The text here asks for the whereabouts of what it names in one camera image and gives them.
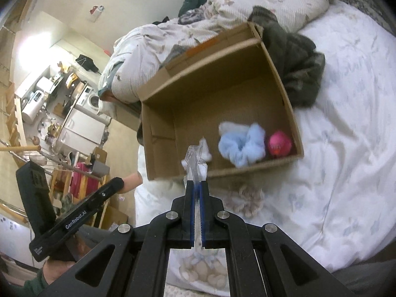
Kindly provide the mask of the person's left hand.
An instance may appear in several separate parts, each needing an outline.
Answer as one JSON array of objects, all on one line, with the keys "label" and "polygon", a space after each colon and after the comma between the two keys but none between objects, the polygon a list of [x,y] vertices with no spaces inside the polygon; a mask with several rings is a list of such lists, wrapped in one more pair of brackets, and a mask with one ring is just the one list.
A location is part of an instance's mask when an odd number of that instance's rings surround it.
[{"label": "person's left hand", "polygon": [[[75,236],[76,250],[78,255],[78,260],[84,257],[90,252],[91,248],[83,241],[79,236]],[[54,259],[48,259],[42,269],[44,279],[48,285],[52,284],[61,275],[63,275],[67,270],[74,266],[74,261],[59,261]]]}]

